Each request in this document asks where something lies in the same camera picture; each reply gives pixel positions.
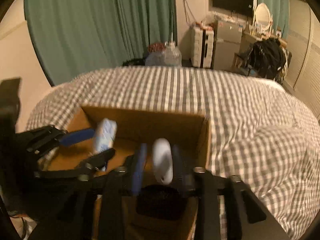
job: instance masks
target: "black tv screen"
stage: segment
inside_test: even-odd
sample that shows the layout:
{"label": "black tv screen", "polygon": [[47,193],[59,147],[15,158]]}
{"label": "black tv screen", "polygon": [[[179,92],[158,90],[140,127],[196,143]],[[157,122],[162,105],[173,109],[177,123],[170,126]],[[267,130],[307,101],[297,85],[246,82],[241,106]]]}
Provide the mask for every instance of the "black tv screen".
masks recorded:
{"label": "black tv screen", "polygon": [[213,0],[213,7],[252,17],[253,0]]}

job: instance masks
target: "gray mini fridge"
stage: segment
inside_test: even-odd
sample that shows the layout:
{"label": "gray mini fridge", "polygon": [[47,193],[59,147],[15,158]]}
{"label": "gray mini fridge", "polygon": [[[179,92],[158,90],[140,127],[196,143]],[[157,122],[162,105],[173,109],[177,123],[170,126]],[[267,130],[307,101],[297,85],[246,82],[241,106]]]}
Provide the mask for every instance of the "gray mini fridge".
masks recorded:
{"label": "gray mini fridge", "polygon": [[217,21],[211,68],[231,71],[235,53],[239,52],[242,28],[238,24]]}

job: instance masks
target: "striped fabric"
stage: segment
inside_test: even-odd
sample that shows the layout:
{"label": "striped fabric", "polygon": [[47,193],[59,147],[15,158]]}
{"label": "striped fabric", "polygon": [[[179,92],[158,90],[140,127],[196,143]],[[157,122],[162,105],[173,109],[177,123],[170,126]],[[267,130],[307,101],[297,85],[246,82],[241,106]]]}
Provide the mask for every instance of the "striped fabric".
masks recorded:
{"label": "striped fabric", "polygon": [[[291,239],[320,208],[320,127],[299,100],[232,73],[119,67],[83,74],[48,95],[27,129],[66,128],[81,105],[204,113],[212,124],[211,170],[239,174]],[[221,205],[222,238],[226,238]]]}

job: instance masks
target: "metal bolt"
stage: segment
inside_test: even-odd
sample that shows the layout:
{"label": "metal bolt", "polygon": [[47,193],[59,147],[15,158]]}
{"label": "metal bolt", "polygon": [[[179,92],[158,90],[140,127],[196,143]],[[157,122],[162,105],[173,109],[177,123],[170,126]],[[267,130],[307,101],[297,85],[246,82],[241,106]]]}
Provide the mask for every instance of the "metal bolt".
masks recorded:
{"label": "metal bolt", "polygon": [[124,166],[119,166],[117,168],[115,168],[116,172],[127,172],[127,168]]}
{"label": "metal bolt", "polygon": [[241,182],[241,178],[239,176],[237,176],[237,175],[232,175],[231,176],[231,180],[233,182]]}
{"label": "metal bolt", "polygon": [[205,168],[204,167],[194,167],[193,171],[196,173],[205,173]]}
{"label": "metal bolt", "polygon": [[90,163],[86,163],[85,167],[88,168],[89,170],[92,170],[93,166]]}
{"label": "metal bolt", "polygon": [[90,179],[90,177],[87,174],[81,174],[78,176],[79,181],[88,181],[89,179]]}

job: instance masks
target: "closet door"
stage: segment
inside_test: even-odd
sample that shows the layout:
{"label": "closet door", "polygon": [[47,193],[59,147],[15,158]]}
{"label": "closet door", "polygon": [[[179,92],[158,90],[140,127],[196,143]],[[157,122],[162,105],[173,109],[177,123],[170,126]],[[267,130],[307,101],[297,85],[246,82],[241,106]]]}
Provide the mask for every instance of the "closet door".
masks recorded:
{"label": "closet door", "polygon": [[320,115],[320,23],[311,11],[311,35],[305,64],[294,91],[315,114]]}
{"label": "closet door", "polygon": [[304,0],[289,0],[287,49],[292,52],[285,81],[294,88],[302,69],[310,35],[310,8]]}

